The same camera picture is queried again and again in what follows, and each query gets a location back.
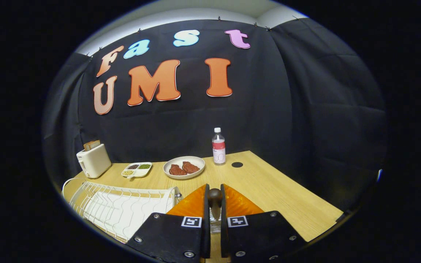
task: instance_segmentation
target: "white wall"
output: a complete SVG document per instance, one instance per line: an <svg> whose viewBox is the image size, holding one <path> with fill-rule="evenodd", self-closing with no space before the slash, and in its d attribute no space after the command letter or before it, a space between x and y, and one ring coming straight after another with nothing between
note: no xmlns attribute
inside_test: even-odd
<svg viewBox="0 0 421 263"><path fill-rule="evenodd" d="M304 17L307 16L291 8L276 7L262 14L260 17L258 17L257 21L258 25L260 24L262 27L273 28L287 21L294 20L295 18Z"/></svg>
<svg viewBox="0 0 421 263"><path fill-rule="evenodd" d="M139 30L163 25L171 22L179 22L184 20L200 20L200 19L217 19L220 16L222 20L231 20L236 22L243 22L254 24L262 27L274 27L283 22L294 20L295 17L306 17L305 15L292 10L288 7L276 7L261 15L259 18L254 18L249 15L235 13L227 10L213 9L213 8L185 8L178 10L170 10L153 15L148 15L123 25L107 30L102 35L94 35L89 40L81 44L75 52L91 56L99 50L100 47L109 45L110 43L119 40L122 37L131 35Z"/></svg>

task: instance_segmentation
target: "toaster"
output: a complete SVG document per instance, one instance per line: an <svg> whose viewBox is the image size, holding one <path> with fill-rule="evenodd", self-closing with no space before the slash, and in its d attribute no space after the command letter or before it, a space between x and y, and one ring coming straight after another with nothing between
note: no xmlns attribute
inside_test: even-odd
<svg viewBox="0 0 421 263"><path fill-rule="evenodd" d="M88 178L98 178L111 166L104 144L98 145L89 151L82 150L76 156L82 171Z"/></svg>

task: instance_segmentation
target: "plastic bottle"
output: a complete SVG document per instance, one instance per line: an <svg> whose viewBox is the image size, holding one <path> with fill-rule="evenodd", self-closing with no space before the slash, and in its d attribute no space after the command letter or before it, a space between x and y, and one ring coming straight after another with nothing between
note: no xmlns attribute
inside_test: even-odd
<svg viewBox="0 0 421 263"><path fill-rule="evenodd" d="M221 165L225 163L225 138L220 134L220 128L214 128L214 138L212 138L212 152L214 163Z"/></svg>

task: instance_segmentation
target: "dish rack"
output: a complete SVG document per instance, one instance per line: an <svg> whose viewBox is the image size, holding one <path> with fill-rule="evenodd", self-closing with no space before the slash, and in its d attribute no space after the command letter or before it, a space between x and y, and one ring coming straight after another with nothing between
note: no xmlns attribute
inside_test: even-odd
<svg viewBox="0 0 421 263"><path fill-rule="evenodd" d="M72 179L63 185L63 196L65 185ZM167 213L181 200L177 187L149 190L85 181L72 195L69 205L82 218L116 240L127 243L150 214Z"/></svg>

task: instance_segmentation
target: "screw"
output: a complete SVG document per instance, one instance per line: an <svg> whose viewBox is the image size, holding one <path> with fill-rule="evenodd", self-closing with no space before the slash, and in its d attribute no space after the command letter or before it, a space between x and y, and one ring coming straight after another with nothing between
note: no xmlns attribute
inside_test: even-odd
<svg viewBox="0 0 421 263"><path fill-rule="evenodd" d="M192 253L191 251L186 251L186 252L184 253L184 256L185 256L186 258L192 258L192 257L194 257L194 253Z"/></svg>

